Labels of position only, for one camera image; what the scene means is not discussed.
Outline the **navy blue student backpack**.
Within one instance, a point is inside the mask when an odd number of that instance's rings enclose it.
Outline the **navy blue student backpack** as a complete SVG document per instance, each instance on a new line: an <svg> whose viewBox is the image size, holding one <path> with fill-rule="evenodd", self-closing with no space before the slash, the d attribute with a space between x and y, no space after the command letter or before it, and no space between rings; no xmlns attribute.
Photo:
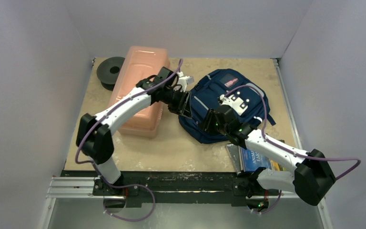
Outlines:
<svg viewBox="0 0 366 229"><path fill-rule="evenodd" d="M213 118L206 118L209 110L216 110L223 104L232 105L240 123L257 127L268 120L271 125L276 124L269 114L265 91L233 69L217 69L203 77L191 90L192 117L180 116L179 123L202 144L226 141L227 137L218 132L220 124Z"/></svg>

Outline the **pink pen toy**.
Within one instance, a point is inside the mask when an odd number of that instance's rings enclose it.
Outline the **pink pen toy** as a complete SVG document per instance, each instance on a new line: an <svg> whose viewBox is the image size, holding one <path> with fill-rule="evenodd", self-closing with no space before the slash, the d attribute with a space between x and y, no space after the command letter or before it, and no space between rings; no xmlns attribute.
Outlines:
<svg viewBox="0 0 366 229"><path fill-rule="evenodd" d="M237 82L238 79L231 79L229 81L227 81L224 85L228 88L230 88L231 86L235 85L235 83Z"/></svg>

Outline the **dark book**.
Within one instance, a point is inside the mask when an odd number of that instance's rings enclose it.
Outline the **dark book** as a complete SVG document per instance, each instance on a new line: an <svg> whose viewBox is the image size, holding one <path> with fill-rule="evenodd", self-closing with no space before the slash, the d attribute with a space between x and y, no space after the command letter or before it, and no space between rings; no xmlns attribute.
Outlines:
<svg viewBox="0 0 366 229"><path fill-rule="evenodd" d="M243 165L242 165L242 154L240 151L240 147L236 146L232 143L226 144L226 149L229 153L231 162L234 166L235 172L237 175L243 173Z"/></svg>

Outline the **blue Animal Farm book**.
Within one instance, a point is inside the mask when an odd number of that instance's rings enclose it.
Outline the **blue Animal Farm book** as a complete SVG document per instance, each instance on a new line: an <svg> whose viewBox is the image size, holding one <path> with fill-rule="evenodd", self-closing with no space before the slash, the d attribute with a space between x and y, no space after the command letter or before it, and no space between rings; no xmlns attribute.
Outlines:
<svg viewBox="0 0 366 229"><path fill-rule="evenodd" d="M239 154L241 156L241 169L244 172L255 172L260 167L265 167L273 171L287 170L277 162L258 152L239 147Z"/></svg>

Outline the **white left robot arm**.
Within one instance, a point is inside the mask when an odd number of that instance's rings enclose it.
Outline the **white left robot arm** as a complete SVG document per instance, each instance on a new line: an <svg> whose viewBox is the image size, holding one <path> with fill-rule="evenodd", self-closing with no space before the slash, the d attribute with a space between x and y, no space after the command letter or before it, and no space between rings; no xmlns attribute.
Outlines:
<svg viewBox="0 0 366 229"><path fill-rule="evenodd" d="M172 71L163 67L156 75L140 80L123 99L106 110L81 117L77 153L90 158L111 195L118 195L123 189L121 171L112 158L113 135L135 114L157 102L165 103L173 114L191 118L191 92L186 88L193 82L193 77L185 76L179 69Z"/></svg>

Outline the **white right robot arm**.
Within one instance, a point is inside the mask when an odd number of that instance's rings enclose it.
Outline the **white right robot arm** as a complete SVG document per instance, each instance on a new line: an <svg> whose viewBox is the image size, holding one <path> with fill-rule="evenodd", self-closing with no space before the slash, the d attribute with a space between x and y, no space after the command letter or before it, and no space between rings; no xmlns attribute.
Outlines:
<svg viewBox="0 0 366 229"><path fill-rule="evenodd" d="M247 122L240 122L233 108L221 105L210 109L199 127L208 134L222 134L236 146L253 150L277 162L286 171L263 169L249 180L254 194L266 189L293 192L305 203L318 205L336 182L328 158L319 150L293 148Z"/></svg>

